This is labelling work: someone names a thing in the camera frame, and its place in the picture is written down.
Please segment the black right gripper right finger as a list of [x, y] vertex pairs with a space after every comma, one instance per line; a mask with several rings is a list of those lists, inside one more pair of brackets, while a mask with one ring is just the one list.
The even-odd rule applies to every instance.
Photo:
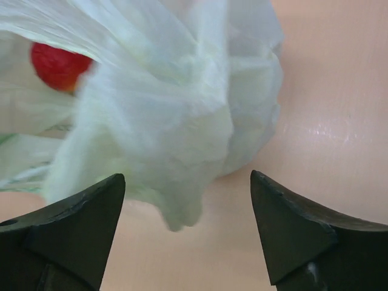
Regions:
[[259, 171], [253, 211], [277, 290], [387, 290], [387, 226], [307, 199]]

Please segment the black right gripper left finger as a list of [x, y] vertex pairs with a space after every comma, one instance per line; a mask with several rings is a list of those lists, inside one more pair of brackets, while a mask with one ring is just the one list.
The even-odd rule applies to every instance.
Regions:
[[99, 290], [125, 179], [97, 184], [1, 223], [1, 290]]

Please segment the bright red apple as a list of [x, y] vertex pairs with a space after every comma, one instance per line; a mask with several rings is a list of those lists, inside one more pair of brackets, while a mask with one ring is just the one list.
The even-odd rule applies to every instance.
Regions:
[[74, 93], [79, 77], [88, 71], [93, 59], [47, 44], [33, 42], [30, 60], [38, 78], [50, 88]]

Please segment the light green plastic bag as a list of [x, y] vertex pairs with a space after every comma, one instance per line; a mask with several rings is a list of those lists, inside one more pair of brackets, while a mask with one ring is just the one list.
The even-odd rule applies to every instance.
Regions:
[[[88, 56], [74, 93], [33, 42]], [[283, 31], [270, 1], [2, 1], [1, 190], [48, 203], [114, 174], [170, 230], [272, 137]]]

